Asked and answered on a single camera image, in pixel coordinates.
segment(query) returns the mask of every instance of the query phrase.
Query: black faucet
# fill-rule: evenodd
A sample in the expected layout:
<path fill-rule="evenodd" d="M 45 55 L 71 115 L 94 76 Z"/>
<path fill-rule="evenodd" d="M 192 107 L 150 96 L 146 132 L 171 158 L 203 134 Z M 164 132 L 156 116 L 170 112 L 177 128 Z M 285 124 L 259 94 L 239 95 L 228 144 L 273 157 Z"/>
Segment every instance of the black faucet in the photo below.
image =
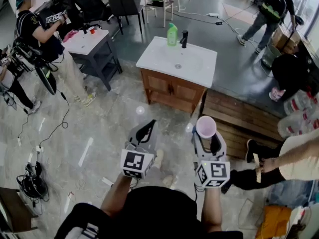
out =
<path fill-rule="evenodd" d="M 184 31 L 183 31 L 183 38 L 179 41 L 179 43 L 181 43 L 181 47 L 182 47 L 183 49 L 186 48 L 187 38 L 188 38 L 188 31 L 187 31 L 187 30 L 184 30 Z"/>

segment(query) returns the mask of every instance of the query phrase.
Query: white sink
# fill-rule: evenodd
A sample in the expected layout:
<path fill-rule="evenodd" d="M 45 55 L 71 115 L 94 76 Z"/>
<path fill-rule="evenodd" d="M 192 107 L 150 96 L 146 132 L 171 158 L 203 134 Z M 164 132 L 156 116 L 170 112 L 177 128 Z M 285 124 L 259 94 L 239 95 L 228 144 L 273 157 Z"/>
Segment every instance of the white sink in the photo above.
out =
<path fill-rule="evenodd" d="M 167 39 L 155 36 L 136 66 L 172 75 L 210 88 L 214 78 L 217 52 L 192 44 L 171 47 Z"/>

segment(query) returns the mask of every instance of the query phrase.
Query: cabinet door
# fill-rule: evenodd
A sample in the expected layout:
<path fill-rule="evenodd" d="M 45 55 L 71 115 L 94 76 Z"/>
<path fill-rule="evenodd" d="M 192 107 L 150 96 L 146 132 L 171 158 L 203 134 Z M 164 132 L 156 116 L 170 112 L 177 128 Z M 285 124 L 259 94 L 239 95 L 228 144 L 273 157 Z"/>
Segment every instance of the cabinet door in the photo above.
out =
<path fill-rule="evenodd" d="M 151 70 L 141 69 L 144 86 L 153 90 L 170 95 L 170 76 Z"/>
<path fill-rule="evenodd" d="M 172 95 L 179 99 L 189 101 L 195 105 L 197 105 L 205 90 L 205 87 L 201 85 L 175 77 L 172 79 L 171 84 Z"/>

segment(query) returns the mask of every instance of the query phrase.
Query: gray table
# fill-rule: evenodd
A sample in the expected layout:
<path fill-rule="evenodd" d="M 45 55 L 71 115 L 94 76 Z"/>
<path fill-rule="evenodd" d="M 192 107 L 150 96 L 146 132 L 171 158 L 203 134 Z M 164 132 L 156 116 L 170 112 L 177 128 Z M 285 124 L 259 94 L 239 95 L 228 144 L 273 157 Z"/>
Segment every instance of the gray table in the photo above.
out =
<path fill-rule="evenodd" d="M 76 63 L 83 65 L 82 73 L 99 77 L 108 91 L 111 90 L 109 81 L 116 71 L 122 73 L 122 68 L 107 30 L 98 29 L 94 34 L 80 30 L 63 46 Z"/>

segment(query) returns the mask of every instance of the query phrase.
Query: black pants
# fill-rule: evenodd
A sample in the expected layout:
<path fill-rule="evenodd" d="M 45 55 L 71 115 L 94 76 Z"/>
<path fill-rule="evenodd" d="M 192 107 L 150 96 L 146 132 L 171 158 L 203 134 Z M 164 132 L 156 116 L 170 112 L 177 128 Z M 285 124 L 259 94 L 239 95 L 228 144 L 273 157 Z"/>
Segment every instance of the black pants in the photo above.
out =
<path fill-rule="evenodd" d="M 33 109 L 33 103 L 26 96 L 22 86 L 16 78 L 14 79 L 12 86 L 8 91 L 14 93 L 24 106 L 28 107 L 29 109 Z"/>
<path fill-rule="evenodd" d="M 279 144 L 276 149 L 272 149 L 269 147 L 254 144 L 253 148 L 249 149 L 249 152 L 257 154 L 259 160 L 261 160 L 262 158 L 275 158 L 279 156 L 282 146 L 283 143 Z M 256 180 L 257 174 L 255 169 L 248 169 L 240 172 L 233 170 L 230 172 L 231 183 L 243 190 L 263 189 L 273 184 L 285 181 L 284 177 L 280 173 L 279 168 L 276 168 L 269 173 L 262 173 L 261 183 L 258 183 Z"/>

